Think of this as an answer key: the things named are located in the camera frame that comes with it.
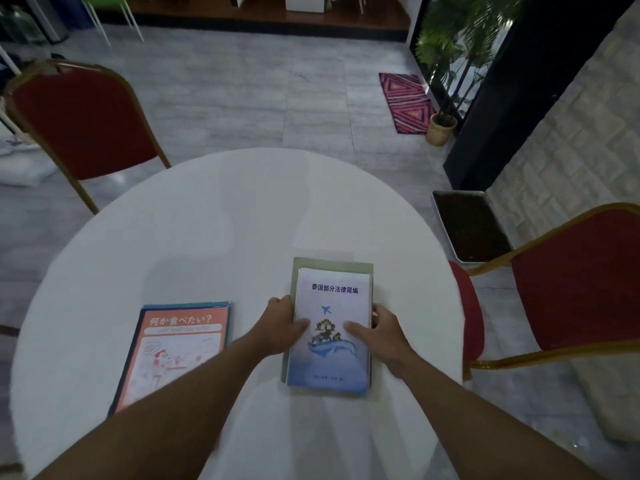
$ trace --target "book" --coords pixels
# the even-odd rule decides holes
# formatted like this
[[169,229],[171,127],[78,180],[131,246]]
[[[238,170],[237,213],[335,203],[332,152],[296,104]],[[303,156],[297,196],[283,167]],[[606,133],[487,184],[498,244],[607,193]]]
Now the book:
[[230,309],[228,301],[144,306],[109,416],[219,354]]
[[309,318],[311,323],[286,357],[284,382],[366,393],[371,356],[363,341],[344,329],[344,322],[371,326],[373,265],[296,259],[294,320]]

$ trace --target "orange book cover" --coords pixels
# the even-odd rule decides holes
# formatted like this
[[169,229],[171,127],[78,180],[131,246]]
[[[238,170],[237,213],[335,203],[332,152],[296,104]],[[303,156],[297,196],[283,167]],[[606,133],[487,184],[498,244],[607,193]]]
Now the orange book cover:
[[219,354],[230,309],[226,301],[144,306],[109,416]]

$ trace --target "hand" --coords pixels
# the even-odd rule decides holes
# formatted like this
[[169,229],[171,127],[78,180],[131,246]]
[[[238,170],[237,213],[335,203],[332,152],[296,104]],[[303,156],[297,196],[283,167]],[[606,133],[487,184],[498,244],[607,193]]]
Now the hand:
[[373,305],[373,311],[373,328],[345,322],[344,329],[361,339],[373,357],[384,363],[395,377],[400,378],[404,365],[416,354],[404,336],[398,318],[382,305]]
[[271,298],[260,320],[247,333],[264,356],[290,349],[309,326],[309,319],[293,322],[293,305],[289,295]]

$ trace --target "floor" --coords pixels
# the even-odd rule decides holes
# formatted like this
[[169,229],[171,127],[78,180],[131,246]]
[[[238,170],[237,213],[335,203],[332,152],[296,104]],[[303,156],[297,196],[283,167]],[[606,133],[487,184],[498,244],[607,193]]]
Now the floor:
[[[442,170],[448,148],[396,134],[378,81],[380,71],[418,73],[404,44],[150,27],[143,27],[142,44],[126,27],[106,30],[113,50],[92,31],[56,50],[131,81],[172,163],[252,146],[330,155],[393,187],[452,257],[431,204],[432,190],[450,188]],[[149,162],[87,188],[101,207],[160,170]],[[59,173],[35,189],[0,186],[0,322],[20,326],[47,266],[90,218]],[[510,271],[473,279],[486,321],[484,357],[535,350]],[[16,458],[8,411],[12,352],[11,340],[0,342],[2,461]],[[476,371],[471,387],[607,478],[640,476],[640,449],[604,439],[568,363]],[[426,479],[455,478],[438,447]]]
[[312,23],[341,27],[408,30],[411,20],[398,0],[367,0],[364,14],[358,0],[337,0],[325,13],[287,11],[285,0],[244,0],[235,8],[230,0],[128,0],[137,14],[199,18],[231,18],[260,22]]

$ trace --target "white bag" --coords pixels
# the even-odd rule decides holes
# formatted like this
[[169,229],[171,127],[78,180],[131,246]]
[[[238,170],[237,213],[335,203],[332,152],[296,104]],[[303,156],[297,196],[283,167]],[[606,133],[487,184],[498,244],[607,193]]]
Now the white bag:
[[37,187],[57,168],[53,160],[43,151],[18,152],[0,156],[0,184]]

